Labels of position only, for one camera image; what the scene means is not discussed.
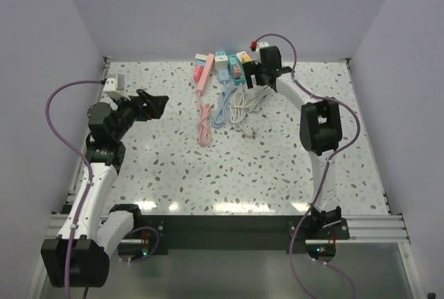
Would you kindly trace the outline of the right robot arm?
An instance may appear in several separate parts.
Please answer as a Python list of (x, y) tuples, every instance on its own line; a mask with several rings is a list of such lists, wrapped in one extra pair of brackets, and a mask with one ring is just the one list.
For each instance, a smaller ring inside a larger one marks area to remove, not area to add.
[(300, 111), (300, 143), (310, 157), (314, 192), (308, 215), (299, 221), (300, 225), (293, 232), (305, 239), (326, 238), (342, 219), (335, 165), (331, 158), (343, 138), (339, 104), (318, 99), (291, 78), (284, 77), (284, 74), (292, 73), (293, 68), (282, 64), (276, 46), (253, 42), (250, 48), (255, 52), (255, 59), (242, 62), (248, 88), (268, 86)]

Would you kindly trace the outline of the teal power strip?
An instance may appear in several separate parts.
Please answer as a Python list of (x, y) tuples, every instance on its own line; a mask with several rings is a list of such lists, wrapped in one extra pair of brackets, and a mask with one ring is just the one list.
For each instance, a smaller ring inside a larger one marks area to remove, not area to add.
[(244, 85), (246, 83), (244, 69), (235, 54), (228, 56), (228, 71), (236, 86)]

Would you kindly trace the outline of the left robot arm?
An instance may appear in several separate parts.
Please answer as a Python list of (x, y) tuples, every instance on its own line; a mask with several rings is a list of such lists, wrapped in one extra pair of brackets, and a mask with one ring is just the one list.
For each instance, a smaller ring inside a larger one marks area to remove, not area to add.
[(101, 220), (105, 200), (116, 181), (126, 152), (122, 139), (136, 121), (160, 119), (168, 96), (143, 89), (114, 100), (116, 108), (98, 102), (87, 111), (89, 135), (83, 180), (70, 213), (53, 239), (45, 239), (41, 256), (53, 287), (102, 287), (110, 258), (120, 241), (138, 237), (144, 229), (136, 204), (115, 205)]

